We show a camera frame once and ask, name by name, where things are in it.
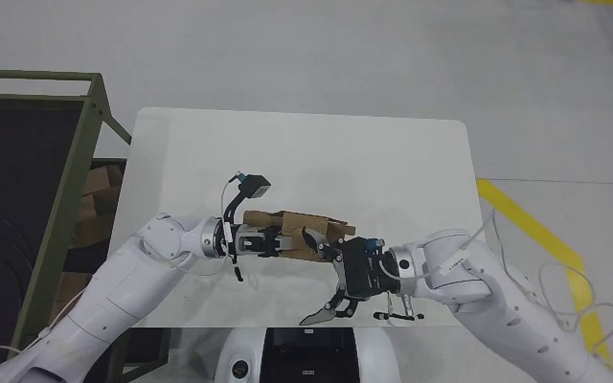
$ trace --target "yellow tape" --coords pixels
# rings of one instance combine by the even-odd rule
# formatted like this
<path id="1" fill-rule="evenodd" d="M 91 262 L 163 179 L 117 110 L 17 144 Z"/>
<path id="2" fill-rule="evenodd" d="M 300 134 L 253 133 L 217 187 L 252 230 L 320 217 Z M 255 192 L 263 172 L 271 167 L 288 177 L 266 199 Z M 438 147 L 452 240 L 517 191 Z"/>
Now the yellow tape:
<path id="1" fill-rule="evenodd" d="M 613 0 L 580 0 L 582 3 L 613 5 Z"/>
<path id="2" fill-rule="evenodd" d="M 529 215 L 521 206 L 508 198 L 503 192 L 496 188 L 491 182 L 485 179 L 477 179 L 477 190 L 479 195 L 489 202 L 494 209 L 504 214 L 519 229 L 526 233 L 530 238 L 543 246 L 560 263 L 571 266 L 585 274 L 583 260 L 581 256 L 571 249 L 560 238 L 556 237 L 545 226 Z M 583 278 L 573 271 L 566 273 L 568 283 L 573 295 L 573 301 L 577 311 L 585 308 L 591 301 L 589 285 Z M 584 315 L 579 323 L 583 341 L 587 349 L 591 352 L 594 345 L 602 339 L 601 320 L 597 312 Z M 598 347 L 598 352 L 609 361 L 609 350 L 606 344 Z"/>

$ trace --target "white table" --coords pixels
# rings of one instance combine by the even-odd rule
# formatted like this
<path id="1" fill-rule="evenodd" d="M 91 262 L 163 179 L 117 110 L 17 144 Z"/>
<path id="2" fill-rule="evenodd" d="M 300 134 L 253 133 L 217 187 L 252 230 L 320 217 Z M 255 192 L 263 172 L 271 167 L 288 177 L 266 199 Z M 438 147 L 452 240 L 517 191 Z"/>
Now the white table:
<path id="1" fill-rule="evenodd" d="M 272 184 L 239 211 L 291 210 L 349 221 L 357 234 L 400 245 L 440 229 L 481 225 L 466 129 L 456 121 L 379 117 L 143 109 L 136 122 L 110 251 L 158 212 L 219 215 L 225 181 L 240 169 Z M 228 188 L 226 200 L 236 192 Z M 221 260 L 202 260 L 194 272 Z M 295 327 L 332 296 L 329 264 L 241 258 L 187 275 L 139 327 Z M 384 295 L 350 320 L 323 326 L 387 326 L 373 318 Z M 401 310 L 401 302 L 395 299 Z M 457 325 L 445 306 L 417 300 L 426 320 L 398 326 Z"/>

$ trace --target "gray concrete floor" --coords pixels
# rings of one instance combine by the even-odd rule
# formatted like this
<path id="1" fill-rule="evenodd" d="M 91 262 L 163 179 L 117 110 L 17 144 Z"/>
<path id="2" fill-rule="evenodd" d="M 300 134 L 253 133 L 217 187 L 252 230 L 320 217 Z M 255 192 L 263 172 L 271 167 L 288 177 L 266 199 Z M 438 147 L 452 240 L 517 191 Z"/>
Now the gray concrete floor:
<path id="1" fill-rule="evenodd" d="M 102 72 L 114 115 L 128 130 L 145 106 L 460 120 L 477 177 L 495 179 L 582 254 L 599 298 L 613 298 L 611 7 L 21 0 L 0 5 L 0 67 Z M 0 82 L 2 92 L 57 89 Z M 125 156 L 127 147 L 107 131 L 97 154 Z M 506 219 L 500 224 L 509 259 L 526 273 L 553 260 Z M 561 286 L 562 301 L 565 294 Z M 613 313 L 602 320 L 613 328 Z M 406 382 L 531 381 L 461 328 L 390 331 Z M 202 363 L 213 363 L 215 352 L 201 354 L 201 341 L 213 338 L 183 339 L 169 365 L 143 382 L 206 377 Z M 479 365 L 477 356 L 485 358 Z"/>

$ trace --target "cardboard piece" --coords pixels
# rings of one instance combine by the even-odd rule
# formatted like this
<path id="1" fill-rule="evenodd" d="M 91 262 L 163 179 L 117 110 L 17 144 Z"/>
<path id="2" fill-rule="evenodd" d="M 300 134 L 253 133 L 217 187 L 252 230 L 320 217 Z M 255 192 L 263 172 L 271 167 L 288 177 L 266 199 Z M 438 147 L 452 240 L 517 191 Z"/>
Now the cardboard piece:
<path id="1" fill-rule="evenodd" d="M 122 174 L 112 165 L 89 170 L 71 248 L 87 247 L 111 237 Z"/>
<path id="2" fill-rule="evenodd" d="M 120 186 L 122 185 L 123 179 L 122 172 L 117 165 L 91 169 L 87 173 L 87 179 L 83 187 L 83 195 L 114 186 Z"/>
<path id="3" fill-rule="evenodd" d="M 292 237 L 293 250 L 283 251 L 280 257 L 303 259 L 319 262 L 317 254 L 308 248 L 303 239 L 304 227 L 312 229 L 326 236 L 329 242 L 336 241 L 345 236 L 354 236 L 355 227 L 347 222 L 321 215 L 302 214 L 280 211 L 267 213 L 259 211 L 246 211 L 242 222 L 256 227 L 279 226 L 283 236 Z"/>
<path id="4" fill-rule="evenodd" d="M 54 304 L 51 308 L 51 316 L 49 317 L 49 323 L 55 319 L 55 317 L 59 314 L 59 312 L 64 308 L 71 299 L 73 299 L 79 292 L 87 286 L 89 281 L 91 280 L 91 275 L 85 273 L 61 273 L 59 277 L 59 285 L 57 286 L 56 297 L 54 298 Z M 68 311 L 70 311 L 69 307 L 64 311 L 62 317 L 65 316 Z"/>

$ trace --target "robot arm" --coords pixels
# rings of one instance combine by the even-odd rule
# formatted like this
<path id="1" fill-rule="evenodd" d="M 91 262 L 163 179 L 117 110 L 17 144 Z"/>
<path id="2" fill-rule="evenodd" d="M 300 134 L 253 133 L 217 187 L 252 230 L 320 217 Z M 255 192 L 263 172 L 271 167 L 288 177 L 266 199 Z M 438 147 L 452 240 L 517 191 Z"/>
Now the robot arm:
<path id="1" fill-rule="evenodd" d="M 353 314 L 357 303 L 381 292 L 395 293 L 405 304 L 406 315 L 393 317 L 423 319 L 414 315 L 411 298 L 427 298 L 446 304 L 481 343 L 537 382 L 613 381 L 613 373 L 537 303 L 527 278 L 510 267 L 511 279 L 500 258 L 464 230 L 444 230 L 385 252 L 381 239 L 329 244 L 311 231 L 304 237 L 320 258 L 333 263 L 339 283 L 332 299 L 301 325 L 351 317 L 347 313 Z M 349 305 L 337 311 L 342 299 Z M 375 317 L 388 319 L 390 313 Z"/>
<path id="2" fill-rule="evenodd" d="M 398 270 L 407 278 L 438 269 L 429 278 L 401 281 L 399 295 L 447 304 L 481 343 L 537 382 L 613 381 L 604 363 L 536 303 L 524 275 L 510 268 L 514 282 L 483 241 L 473 240 L 460 249 L 468 239 L 466 232 L 446 230 L 419 243 L 391 248 Z"/>
<path id="3" fill-rule="evenodd" d="M 159 214 L 94 274 L 77 305 L 53 329 L 0 365 L 0 381 L 81 382 L 124 331 L 147 316 L 205 258 L 203 234 L 215 220 L 194 224 Z"/>
<path id="4" fill-rule="evenodd" d="M 199 258 L 230 257 L 241 281 L 238 256 L 275 257 L 290 248 L 279 231 L 234 224 L 236 206 L 270 186 L 261 176 L 238 173 L 234 178 L 241 181 L 240 194 L 223 218 L 154 217 L 98 270 L 65 318 L 0 365 L 0 381 L 81 382 L 104 350 L 159 305 Z M 303 237 L 322 261 L 332 263 L 339 282 L 334 296 L 301 325 L 350 318 L 359 302 L 384 292 L 402 297 L 406 315 L 400 317 L 415 320 L 411 297 L 428 298 L 448 305 L 486 347 L 538 382 L 613 381 L 611 371 L 535 303 L 523 276 L 518 273 L 512 281 L 484 242 L 465 246 L 466 231 L 438 232 L 387 251 L 379 238 L 330 244 L 309 230 Z M 345 310 L 337 310 L 344 300 L 349 302 Z"/>

